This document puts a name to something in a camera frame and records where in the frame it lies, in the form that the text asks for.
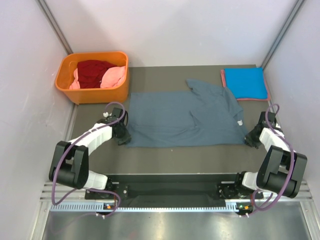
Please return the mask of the grey-blue t shirt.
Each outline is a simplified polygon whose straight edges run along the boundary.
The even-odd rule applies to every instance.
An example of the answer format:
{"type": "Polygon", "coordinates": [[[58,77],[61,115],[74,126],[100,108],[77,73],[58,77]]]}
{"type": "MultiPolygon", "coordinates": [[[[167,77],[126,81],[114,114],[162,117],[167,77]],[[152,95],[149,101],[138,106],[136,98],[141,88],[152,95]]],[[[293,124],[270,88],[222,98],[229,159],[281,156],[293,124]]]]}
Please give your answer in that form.
{"type": "Polygon", "coordinates": [[[130,96],[129,148],[243,145],[244,110],[226,87],[187,79],[188,91],[130,96]]]}

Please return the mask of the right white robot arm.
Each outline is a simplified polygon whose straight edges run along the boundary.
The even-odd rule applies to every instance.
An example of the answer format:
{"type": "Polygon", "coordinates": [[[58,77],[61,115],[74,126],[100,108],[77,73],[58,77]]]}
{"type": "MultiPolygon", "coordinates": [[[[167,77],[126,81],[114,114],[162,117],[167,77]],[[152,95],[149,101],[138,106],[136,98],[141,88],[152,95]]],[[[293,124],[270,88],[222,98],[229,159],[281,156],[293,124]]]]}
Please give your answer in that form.
{"type": "Polygon", "coordinates": [[[277,123],[276,114],[261,112],[257,125],[244,138],[249,147],[266,150],[266,156],[257,172],[237,173],[233,184],[217,185],[218,194],[223,199],[245,198],[255,190],[279,193],[290,170],[291,150],[280,137],[284,134],[277,123]]]}

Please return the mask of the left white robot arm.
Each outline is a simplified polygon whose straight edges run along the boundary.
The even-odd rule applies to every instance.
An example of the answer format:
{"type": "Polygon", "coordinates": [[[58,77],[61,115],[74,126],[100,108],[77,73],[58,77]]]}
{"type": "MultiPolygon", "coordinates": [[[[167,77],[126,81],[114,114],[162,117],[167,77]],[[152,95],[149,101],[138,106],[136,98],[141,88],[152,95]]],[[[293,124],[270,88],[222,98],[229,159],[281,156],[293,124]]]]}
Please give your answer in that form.
{"type": "Polygon", "coordinates": [[[89,170],[89,156],[102,144],[116,140],[119,146],[131,141],[127,130],[128,112],[115,107],[81,136],[70,141],[60,141],[55,146],[49,170],[53,183],[80,189],[96,189],[102,198],[109,198],[114,191],[108,177],[89,170]]]}

